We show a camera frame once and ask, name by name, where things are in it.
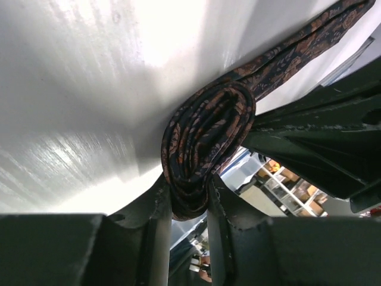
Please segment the dark brown patterned tie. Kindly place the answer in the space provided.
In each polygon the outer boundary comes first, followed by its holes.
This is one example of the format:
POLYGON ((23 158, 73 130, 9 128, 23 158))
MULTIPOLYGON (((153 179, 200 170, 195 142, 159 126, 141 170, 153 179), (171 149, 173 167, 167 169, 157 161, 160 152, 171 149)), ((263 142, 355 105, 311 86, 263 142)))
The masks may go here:
POLYGON ((335 46, 374 5, 337 1, 268 51, 212 81, 174 113, 161 143, 161 165, 174 220, 202 215, 213 175, 254 123, 256 103, 335 46))

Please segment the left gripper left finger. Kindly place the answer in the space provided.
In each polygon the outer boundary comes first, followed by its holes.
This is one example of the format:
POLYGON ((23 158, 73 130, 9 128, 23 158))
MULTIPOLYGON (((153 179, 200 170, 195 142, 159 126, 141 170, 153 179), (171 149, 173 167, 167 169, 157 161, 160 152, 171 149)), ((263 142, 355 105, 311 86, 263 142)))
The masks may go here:
POLYGON ((166 285, 171 200, 163 176, 103 214, 3 214, 2 285, 166 285))

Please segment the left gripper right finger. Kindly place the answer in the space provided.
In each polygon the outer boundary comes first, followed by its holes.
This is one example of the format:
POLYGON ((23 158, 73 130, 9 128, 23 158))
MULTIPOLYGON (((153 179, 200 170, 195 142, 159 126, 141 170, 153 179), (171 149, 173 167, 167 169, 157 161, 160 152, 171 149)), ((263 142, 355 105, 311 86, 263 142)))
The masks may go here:
POLYGON ((380 220, 270 217, 228 189, 207 185, 214 285, 379 285, 380 220))

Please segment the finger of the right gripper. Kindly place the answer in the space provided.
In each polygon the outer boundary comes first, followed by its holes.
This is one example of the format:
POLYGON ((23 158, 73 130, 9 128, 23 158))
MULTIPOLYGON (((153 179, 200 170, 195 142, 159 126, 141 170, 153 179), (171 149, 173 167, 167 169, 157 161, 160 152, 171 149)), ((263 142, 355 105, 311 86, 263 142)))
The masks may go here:
POLYGON ((379 130, 252 130, 243 146, 280 163, 353 213, 380 205, 379 130))
POLYGON ((259 115, 254 132, 373 130, 380 128, 380 67, 349 76, 259 115))

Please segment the background storage shelf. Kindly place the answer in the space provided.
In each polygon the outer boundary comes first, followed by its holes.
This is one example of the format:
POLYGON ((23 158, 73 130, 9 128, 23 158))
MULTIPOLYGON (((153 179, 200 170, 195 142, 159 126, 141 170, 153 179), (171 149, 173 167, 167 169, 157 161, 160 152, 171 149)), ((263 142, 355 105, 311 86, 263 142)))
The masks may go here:
POLYGON ((287 215, 326 217, 327 194, 296 173, 270 159, 255 174, 259 187, 287 215))

